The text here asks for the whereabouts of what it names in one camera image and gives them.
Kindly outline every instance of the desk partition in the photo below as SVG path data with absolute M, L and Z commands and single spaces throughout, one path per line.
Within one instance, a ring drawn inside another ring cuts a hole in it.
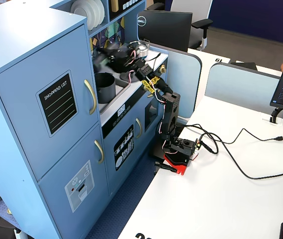
M 205 95 L 255 111 L 271 114 L 270 101 L 279 77 L 234 66 L 216 63 L 212 66 Z

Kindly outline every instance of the wall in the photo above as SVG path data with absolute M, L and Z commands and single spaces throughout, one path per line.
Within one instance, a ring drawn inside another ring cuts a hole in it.
M 125 19 L 115 21 L 112 25 L 90 38 L 92 52 L 97 47 L 107 47 L 110 43 L 125 43 Z
M 213 27 L 283 42 L 283 0 L 213 0 Z

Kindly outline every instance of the black office chair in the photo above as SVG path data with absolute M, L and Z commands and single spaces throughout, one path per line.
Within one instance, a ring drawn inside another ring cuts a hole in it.
M 208 19 L 212 0 L 174 0 L 171 11 L 192 12 L 189 48 L 203 50 L 207 46 L 207 30 L 213 23 Z M 165 4 L 156 2 L 147 10 L 164 11 Z

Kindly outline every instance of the black label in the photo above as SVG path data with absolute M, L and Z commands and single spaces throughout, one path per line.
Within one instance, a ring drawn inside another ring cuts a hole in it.
M 115 126 L 122 120 L 127 112 L 138 102 L 138 100 L 146 93 L 142 86 L 136 90 L 136 92 L 124 103 L 119 110 L 113 114 L 113 116 L 103 125 L 102 135 L 103 138 L 115 128 Z
M 120 138 L 113 148 L 115 155 L 116 171 L 121 167 L 126 158 L 133 150 L 134 146 L 133 124 L 129 127 L 126 133 Z
M 51 134 L 77 112 L 69 74 L 40 93 L 39 98 Z

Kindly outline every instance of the light blue divider panel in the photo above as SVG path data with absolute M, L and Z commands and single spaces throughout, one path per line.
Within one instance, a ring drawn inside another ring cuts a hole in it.
M 278 82 L 277 76 L 216 63 L 210 70 L 205 95 L 270 115 L 275 109 L 270 101 Z
M 202 62 L 195 55 L 163 48 L 169 53 L 167 83 L 181 95 L 179 116 L 190 118 L 194 111 Z

